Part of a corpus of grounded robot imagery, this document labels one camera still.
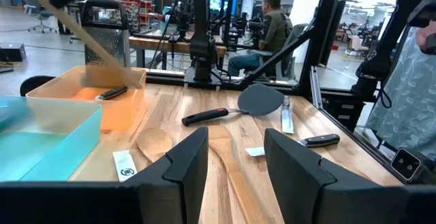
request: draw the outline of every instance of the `blue plastic container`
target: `blue plastic container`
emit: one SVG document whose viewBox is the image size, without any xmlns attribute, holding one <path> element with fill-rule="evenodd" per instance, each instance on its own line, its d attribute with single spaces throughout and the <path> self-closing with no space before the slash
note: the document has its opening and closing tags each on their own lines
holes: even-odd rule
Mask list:
<svg viewBox="0 0 436 224">
<path fill-rule="evenodd" d="M 0 181 L 67 180 L 100 140 L 95 102 L 0 96 Z"/>
</svg>

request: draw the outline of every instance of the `kitchen knife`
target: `kitchen knife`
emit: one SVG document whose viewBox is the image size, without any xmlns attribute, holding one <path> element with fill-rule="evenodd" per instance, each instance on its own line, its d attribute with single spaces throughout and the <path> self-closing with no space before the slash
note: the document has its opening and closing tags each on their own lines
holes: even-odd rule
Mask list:
<svg viewBox="0 0 436 224">
<path fill-rule="evenodd" d="M 123 85 L 119 88 L 115 88 L 115 89 L 111 89 L 110 91 L 106 91 L 105 93 L 97 96 L 95 99 L 98 99 L 98 100 L 112 99 L 112 98 L 115 98 L 115 97 L 123 94 L 126 91 L 127 91 L 127 86 Z"/>
<path fill-rule="evenodd" d="M 317 147 L 338 144 L 340 140 L 341 140 L 341 138 L 339 137 L 339 135 L 330 134 L 330 135 L 315 136 L 312 138 L 299 140 L 297 142 L 303 146 L 306 146 L 307 148 L 317 148 Z M 245 150 L 252 157 L 265 155 L 265 150 L 264 150 L 263 146 L 256 147 L 256 148 L 246 148 Z"/>
<path fill-rule="evenodd" d="M 292 123 L 292 112 L 289 109 L 289 97 L 286 95 L 283 100 L 281 109 L 281 132 L 294 133 L 294 124 Z"/>
</svg>

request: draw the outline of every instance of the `wooden table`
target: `wooden table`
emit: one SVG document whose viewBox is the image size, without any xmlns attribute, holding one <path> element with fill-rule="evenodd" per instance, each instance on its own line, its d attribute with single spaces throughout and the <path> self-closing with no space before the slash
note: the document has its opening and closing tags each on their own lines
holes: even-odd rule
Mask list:
<svg viewBox="0 0 436 224">
<path fill-rule="evenodd" d="M 187 32 L 186 33 L 186 39 L 191 39 L 193 33 Z M 160 30 L 155 31 L 152 36 L 162 36 L 160 33 Z M 216 43 L 222 43 L 223 40 L 218 35 L 214 35 L 215 42 Z M 130 48 L 136 49 L 136 66 L 137 67 L 146 67 L 145 63 L 145 50 L 156 50 L 157 45 L 159 44 L 159 40 L 157 39 L 148 39 L 144 37 L 129 37 L 129 43 Z M 218 57 L 223 57 L 225 53 L 227 52 L 227 48 L 225 46 L 215 46 L 217 49 Z M 161 45 L 159 47 L 161 51 L 165 54 L 167 52 L 172 51 L 172 44 L 168 41 L 161 41 Z M 186 53 L 189 54 L 190 52 L 189 44 L 186 42 L 177 42 L 174 44 L 174 52 L 177 53 Z"/>
<path fill-rule="evenodd" d="M 178 86 L 146 84 L 142 106 L 132 126 L 127 131 L 104 131 L 102 139 L 70 180 L 118 181 L 112 152 L 130 149 L 137 170 L 150 163 L 141 155 L 136 145 L 138 134 L 145 128 L 160 127 L 168 132 L 173 144 L 177 144 L 199 126 L 223 125 L 233 136 L 233 154 L 240 163 L 247 181 L 260 200 L 264 214 L 270 223 L 283 223 L 279 205 L 271 186 L 265 158 L 250 157 L 244 148 L 262 146 L 265 128 L 281 129 L 280 110 L 268 116 L 253 118 L 248 115 L 232 115 L 201 125 L 184 127 L 181 119 L 196 112 L 218 107 L 237 108 L 238 91 L 205 91 L 184 89 Z M 336 133 L 341 137 L 337 146 L 313 149 L 323 157 L 345 165 L 351 171 L 381 185 L 401 185 L 376 160 L 335 126 L 327 117 L 303 97 L 290 97 L 295 140 Z M 239 203 L 220 158 L 209 149 L 208 175 L 200 223 L 245 223 Z"/>
</svg>

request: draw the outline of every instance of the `box grater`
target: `box grater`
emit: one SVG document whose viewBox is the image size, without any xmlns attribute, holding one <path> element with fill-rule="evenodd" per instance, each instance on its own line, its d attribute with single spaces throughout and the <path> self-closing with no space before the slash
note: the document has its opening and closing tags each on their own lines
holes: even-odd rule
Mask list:
<svg viewBox="0 0 436 224">
<path fill-rule="evenodd" d="M 82 28 L 121 66 L 130 68 L 129 23 L 121 2 L 87 0 L 82 12 Z M 84 53 L 88 86 L 112 88 L 124 84 L 123 73 L 103 61 L 87 45 Z"/>
</svg>

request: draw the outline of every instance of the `orange plastic bin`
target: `orange plastic bin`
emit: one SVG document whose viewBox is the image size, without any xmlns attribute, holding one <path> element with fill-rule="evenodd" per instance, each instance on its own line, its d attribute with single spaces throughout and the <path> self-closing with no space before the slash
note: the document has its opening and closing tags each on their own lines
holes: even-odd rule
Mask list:
<svg viewBox="0 0 436 224">
<path fill-rule="evenodd" d="M 142 88 L 129 88 L 126 93 L 107 101 L 95 100 L 98 95 L 111 88 L 85 86 L 85 66 L 77 66 L 59 77 L 41 85 L 27 93 L 27 97 L 43 97 L 56 99 L 75 99 L 100 103 L 103 107 L 102 129 L 123 130 L 130 127 L 144 99 L 145 75 L 142 68 L 131 69 L 132 78 L 137 80 Z"/>
</svg>

